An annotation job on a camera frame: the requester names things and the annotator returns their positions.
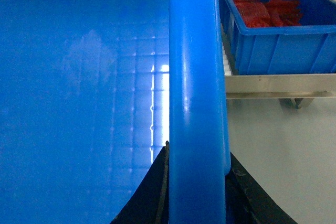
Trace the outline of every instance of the black object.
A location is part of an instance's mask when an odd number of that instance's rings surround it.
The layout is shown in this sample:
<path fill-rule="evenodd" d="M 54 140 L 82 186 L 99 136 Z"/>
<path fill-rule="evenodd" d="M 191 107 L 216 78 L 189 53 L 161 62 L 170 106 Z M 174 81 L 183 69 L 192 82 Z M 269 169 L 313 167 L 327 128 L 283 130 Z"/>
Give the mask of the black object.
<path fill-rule="evenodd" d="M 226 182 L 227 224 L 297 224 L 231 154 Z"/>
<path fill-rule="evenodd" d="M 226 224 L 297 224 L 231 154 L 225 177 Z M 168 224 L 169 143 L 162 148 L 132 198 L 110 224 Z"/>
<path fill-rule="evenodd" d="M 132 198 L 110 224 L 168 224 L 168 175 L 166 142 Z"/>

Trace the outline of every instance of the blue plastic crate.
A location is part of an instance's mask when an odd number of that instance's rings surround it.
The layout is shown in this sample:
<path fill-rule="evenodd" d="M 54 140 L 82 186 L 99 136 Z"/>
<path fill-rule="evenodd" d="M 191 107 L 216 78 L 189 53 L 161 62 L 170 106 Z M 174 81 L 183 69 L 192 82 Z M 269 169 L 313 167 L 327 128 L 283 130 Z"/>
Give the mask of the blue plastic crate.
<path fill-rule="evenodd" d="M 215 0 L 0 0 L 0 222 L 109 223 L 170 140 L 170 223 L 225 223 L 218 16 Z"/>
<path fill-rule="evenodd" d="M 336 71 L 336 2 L 300 0 L 302 26 L 269 28 L 247 28 L 233 0 L 220 2 L 239 74 Z"/>

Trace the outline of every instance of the blue container rim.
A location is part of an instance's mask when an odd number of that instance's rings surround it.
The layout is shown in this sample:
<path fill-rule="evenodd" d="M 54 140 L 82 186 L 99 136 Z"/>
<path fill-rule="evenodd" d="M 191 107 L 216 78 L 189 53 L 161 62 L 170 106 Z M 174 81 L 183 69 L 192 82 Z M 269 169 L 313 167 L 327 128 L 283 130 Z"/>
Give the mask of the blue container rim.
<path fill-rule="evenodd" d="M 336 25 L 313 25 L 292 27 L 248 28 L 241 17 L 233 0 L 225 0 L 235 17 L 238 30 L 243 35 L 300 35 L 300 34 L 328 34 L 336 33 Z"/>

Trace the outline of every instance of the metal rack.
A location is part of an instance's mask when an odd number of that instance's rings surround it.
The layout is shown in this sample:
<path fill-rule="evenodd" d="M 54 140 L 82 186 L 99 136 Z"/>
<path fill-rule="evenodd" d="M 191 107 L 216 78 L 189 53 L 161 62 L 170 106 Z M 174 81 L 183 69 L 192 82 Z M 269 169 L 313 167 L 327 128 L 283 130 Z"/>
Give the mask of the metal rack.
<path fill-rule="evenodd" d="M 290 99 L 300 109 L 309 106 L 314 98 L 336 97 L 334 73 L 240 76 L 223 32 L 222 41 L 232 70 L 231 76 L 225 76 L 227 99 Z"/>

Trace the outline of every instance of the blue plastic container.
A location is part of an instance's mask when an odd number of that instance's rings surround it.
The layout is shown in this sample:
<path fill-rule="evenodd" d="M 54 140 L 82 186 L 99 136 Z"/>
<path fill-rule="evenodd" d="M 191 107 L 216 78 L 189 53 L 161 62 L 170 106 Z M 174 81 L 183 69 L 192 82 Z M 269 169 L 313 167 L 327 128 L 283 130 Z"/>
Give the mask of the blue plastic container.
<path fill-rule="evenodd" d="M 218 16 L 217 0 L 0 0 L 0 222 L 110 223 L 170 140 L 170 223 L 224 224 Z"/>
<path fill-rule="evenodd" d="M 220 4 L 239 74 L 336 71 L 336 2 L 300 0 L 302 26 L 269 28 L 247 28 L 232 0 Z"/>

